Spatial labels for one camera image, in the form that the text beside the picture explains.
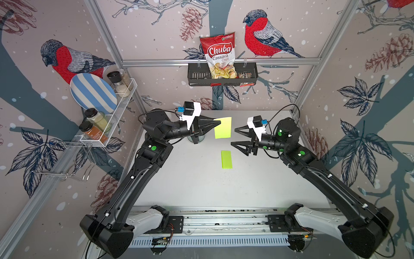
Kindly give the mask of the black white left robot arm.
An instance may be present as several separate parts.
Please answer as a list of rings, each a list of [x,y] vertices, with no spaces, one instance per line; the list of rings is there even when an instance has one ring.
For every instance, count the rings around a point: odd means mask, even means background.
[[[173,235],[169,211],[152,206],[137,218],[128,221],[136,200],[151,178],[163,167],[173,150],[171,140],[191,137],[196,144],[199,138],[221,124],[221,121],[193,114],[192,122],[183,119],[173,122],[168,112],[154,109],[144,114],[145,140],[137,151],[132,169],[113,196],[95,214],[85,215],[80,227],[90,244],[97,245],[114,259],[119,258],[138,236],[149,232]]]

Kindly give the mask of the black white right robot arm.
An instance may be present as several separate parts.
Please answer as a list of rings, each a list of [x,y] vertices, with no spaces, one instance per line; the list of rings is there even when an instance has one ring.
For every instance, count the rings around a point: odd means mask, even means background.
[[[289,169],[315,186],[342,213],[331,216],[302,204],[294,204],[285,212],[289,230],[317,230],[341,240],[354,254],[369,259],[384,239],[394,219],[386,207],[377,208],[357,195],[334,176],[317,156],[299,143],[300,128],[292,118],[281,120],[276,132],[266,132],[267,121],[261,116],[249,117],[248,124],[235,132],[248,138],[234,141],[233,147],[245,155],[257,155],[258,150],[275,151]]]

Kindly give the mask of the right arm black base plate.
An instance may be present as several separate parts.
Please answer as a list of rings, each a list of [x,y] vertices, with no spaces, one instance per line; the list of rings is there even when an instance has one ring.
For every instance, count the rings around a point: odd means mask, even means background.
[[[289,215],[275,214],[267,216],[268,222],[266,223],[270,227],[271,232],[306,232],[311,233],[313,229],[300,226],[298,221]]]

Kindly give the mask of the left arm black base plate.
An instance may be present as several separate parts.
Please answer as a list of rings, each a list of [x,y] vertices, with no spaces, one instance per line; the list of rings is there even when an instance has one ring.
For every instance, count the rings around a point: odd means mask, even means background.
[[[156,228],[145,232],[144,234],[170,234],[173,230],[174,234],[183,232],[184,217],[183,216],[164,216],[161,224]]]

